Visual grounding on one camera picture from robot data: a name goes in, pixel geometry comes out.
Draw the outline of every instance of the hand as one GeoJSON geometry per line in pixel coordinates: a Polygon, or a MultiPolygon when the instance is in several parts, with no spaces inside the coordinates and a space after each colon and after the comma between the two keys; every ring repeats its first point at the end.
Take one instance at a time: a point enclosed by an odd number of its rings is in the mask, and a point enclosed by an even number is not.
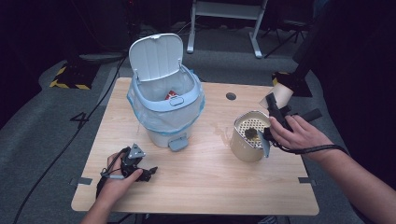
{"type": "MultiPolygon", "coordinates": [[[[332,141],[317,128],[305,121],[300,116],[286,116],[286,121],[293,132],[283,128],[283,126],[273,117],[270,117],[270,131],[274,139],[283,147],[290,149],[302,149],[308,147],[318,147],[332,145],[332,141]]],[[[328,150],[321,150],[306,154],[314,161],[321,161],[328,150]]]]}
{"type": "MultiPolygon", "coordinates": [[[[111,155],[107,158],[107,165],[109,165],[115,158],[116,154],[111,155]]],[[[122,175],[120,170],[121,159],[118,158],[111,171],[114,171],[113,175],[122,175]]],[[[108,179],[103,186],[97,200],[109,203],[111,206],[114,205],[131,187],[131,185],[136,181],[136,179],[142,175],[143,170],[138,169],[134,171],[130,176],[125,179],[108,179]]]]}

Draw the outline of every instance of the metal stand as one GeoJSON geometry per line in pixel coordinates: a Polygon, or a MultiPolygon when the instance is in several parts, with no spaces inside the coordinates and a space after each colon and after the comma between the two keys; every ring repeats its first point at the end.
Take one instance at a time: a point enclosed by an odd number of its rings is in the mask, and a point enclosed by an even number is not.
{"type": "Polygon", "coordinates": [[[223,17],[223,18],[235,18],[254,20],[256,25],[254,32],[249,32],[249,39],[254,50],[256,58],[262,57],[259,44],[257,43],[256,37],[262,23],[262,16],[264,15],[265,7],[268,0],[263,0],[261,6],[244,6],[234,5],[225,3],[212,3],[212,2],[201,2],[193,0],[191,9],[191,30],[189,35],[189,43],[187,46],[187,52],[194,52],[194,39],[195,39],[195,16],[211,16],[211,17],[223,17]]]}

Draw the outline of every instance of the person's left hand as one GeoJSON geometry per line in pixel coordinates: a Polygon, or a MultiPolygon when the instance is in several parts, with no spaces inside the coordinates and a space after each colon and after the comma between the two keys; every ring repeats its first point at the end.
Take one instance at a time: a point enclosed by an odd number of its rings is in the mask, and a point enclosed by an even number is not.
{"type": "MultiPolygon", "coordinates": [[[[114,160],[116,155],[117,153],[107,158],[107,165],[109,165],[114,160]]],[[[122,175],[120,170],[120,165],[121,165],[121,159],[116,159],[112,170],[109,172],[114,171],[112,173],[113,175],[122,175]]],[[[105,201],[113,205],[128,191],[129,187],[131,187],[131,185],[136,181],[137,178],[139,178],[140,175],[142,175],[142,173],[143,170],[138,169],[135,170],[130,176],[128,176],[125,179],[109,178],[104,184],[102,190],[100,191],[97,200],[105,201]]]]}

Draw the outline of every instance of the wooden table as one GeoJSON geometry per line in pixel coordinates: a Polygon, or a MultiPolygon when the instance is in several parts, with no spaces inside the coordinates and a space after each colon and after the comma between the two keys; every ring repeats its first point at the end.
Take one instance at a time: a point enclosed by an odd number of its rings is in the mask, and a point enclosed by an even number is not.
{"type": "Polygon", "coordinates": [[[156,147],[139,125],[126,93],[131,79],[117,80],[72,207],[88,211],[95,200],[106,158],[137,143],[147,154],[139,166],[158,171],[149,182],[134,183],[113,211],[128,213],[308,215],[318,204],[302,158],[272,148],[269,158],[257,162],[238,160],[230,149],[233,123],[251,110],[267,113],[259,101],[270,87],[203,83],[206,104],[192,126],[189,145],[179,151],[156,147]],[[236,99],[226,98],[233,92],[236,99]]]}

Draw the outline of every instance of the person's right hand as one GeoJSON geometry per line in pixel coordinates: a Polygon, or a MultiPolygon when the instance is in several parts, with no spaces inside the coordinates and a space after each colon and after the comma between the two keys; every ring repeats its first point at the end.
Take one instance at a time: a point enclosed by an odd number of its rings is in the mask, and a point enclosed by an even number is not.
{"type": "MultiPolygon", "coordinates": [[[[290,149],[302,149],[308,147],[318,147],[332,145],[332,141],[313,125],[305,121],[298,115],[286,116],[286,121],[293,132],[283,128],[283,126],[273,117],[270,117],[270,131],[274,139],[283,147],[290,149]]],[[[328,150],[321,150],[306,154],[314,161],[321,161],[323,154],[328,150]]]]}

